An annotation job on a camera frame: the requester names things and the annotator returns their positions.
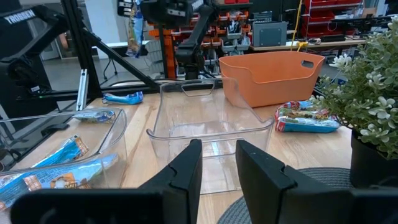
gray rug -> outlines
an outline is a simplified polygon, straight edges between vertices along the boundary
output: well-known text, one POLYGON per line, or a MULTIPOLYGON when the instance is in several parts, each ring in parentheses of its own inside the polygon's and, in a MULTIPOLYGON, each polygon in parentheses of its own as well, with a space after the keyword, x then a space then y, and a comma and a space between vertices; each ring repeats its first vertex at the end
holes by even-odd
MULTIPOLYGON (((349 169, 344 168, 308 168, 300 169, 309 177, 335 188, 353 188, 349 181, 349 169)), ((218 224, 250 224, 250 216, 244 197, 237 199, 221 216, 218 224)))

potted plant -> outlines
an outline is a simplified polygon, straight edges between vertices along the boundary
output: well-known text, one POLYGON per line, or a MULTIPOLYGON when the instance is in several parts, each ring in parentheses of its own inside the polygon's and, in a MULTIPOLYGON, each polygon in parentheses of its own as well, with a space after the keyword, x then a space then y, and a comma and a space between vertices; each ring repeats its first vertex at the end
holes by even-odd
POLYGON ((398 17, 383 34, 359 46, 359 57, 335 58, 347 78, 339 85, 321 78, 324 96, 312 101, 352 129, 351 183, 355 187, 391 184, 398 179, 398 17))

clear plastic bin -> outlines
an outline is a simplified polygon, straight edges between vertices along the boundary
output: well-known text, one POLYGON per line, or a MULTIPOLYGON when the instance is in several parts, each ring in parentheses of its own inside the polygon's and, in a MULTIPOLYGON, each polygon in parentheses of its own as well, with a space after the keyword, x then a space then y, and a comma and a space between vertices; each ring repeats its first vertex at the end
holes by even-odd
MULTIPOLYGON (((126 124, 125 112, 117 108, 0 121, 0 146, 2 155, 6 155, 1 162, 7 162, 3 164, 7 171, 0 172, 0 223, 10 223, 10 206, 32 190, 120 187, 127 165, 126 124), (89 113, 112 116, 103 123, 74 118, 89 113), (64 130, 54 129, 64 124, 67 124, 64 130), (58 150, 74 136, 83 143, 76 142, 81 146, 78 154, 60 155, 58 150)), ((70 147, 62 149, 62 152, 72 151, 75 152, 70 147)))
POLYGON ((274 119, 262 121, 232 78, 166 83, 160 87, 160 97, 154 130, 147 130, 159 168, 181 153, 191 139, 201 139, 201 194, 240 190, 236 140, 245 139, 266 151, 274 119))

workbench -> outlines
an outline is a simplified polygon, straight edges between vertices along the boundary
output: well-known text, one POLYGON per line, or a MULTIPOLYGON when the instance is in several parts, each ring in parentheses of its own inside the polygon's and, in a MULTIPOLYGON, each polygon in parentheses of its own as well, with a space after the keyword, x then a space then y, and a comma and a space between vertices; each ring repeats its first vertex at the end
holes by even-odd
MULTIPOLYGON (((365 44, 366 41, 364 39, 349 39, 346 38, 346 41, 336 41, 336 42, 325 42, 320 44, 308 44, 305 48, 313 49, 320 47, 342 47, 342 46, 354 46, 359 44, 365 44)), ((271 47, 253 47, 250 46, 250 49, 253 51, 267 51, 267 50, 290 50, 290 46, 292 42, 287 42, 285 46, 271 46, 271 47)), ((293 49, 298 49, 298 46, 293 43, 293 49)))
MULTIPOLYGON (((122 188, 136 188, 158 172, 156 156, 146 129, 153 129, 159 105, 160 95, 151 94, 144 95, 144 102, 139 105, 103 105, 101 99, 96 99, 86 107, 87 109, 122 108, 127 114, 125 138, 121 140, 126 143, 129 164, 125 171, 122 188)), ((254 110, 262 119, 266 119, 274 114, 276 107, 267 106, 254 110)), ((194 108, 187 111, 193 116, 195 112, 194 108)), ((65 131, 57 131, 18 165, 26 167, 35 164, 57 148, 53 143, 54 138, 66 139, 67 136, 75 133, 76 128, 81 127, 87 128, 85 125, 70 124, 65 131)), ((95 130, 89 132, 95 139, 95 130)), ((268 153, 296 169, 308 167, 349 168, 351 161, 350 139, 351 130, 345 127, 330 134, 280 133, 273 130, 268 153)), ((240 190, 201 195, 198 223, 216 223, 224 211, 241 196, 242 191, 240 190)))

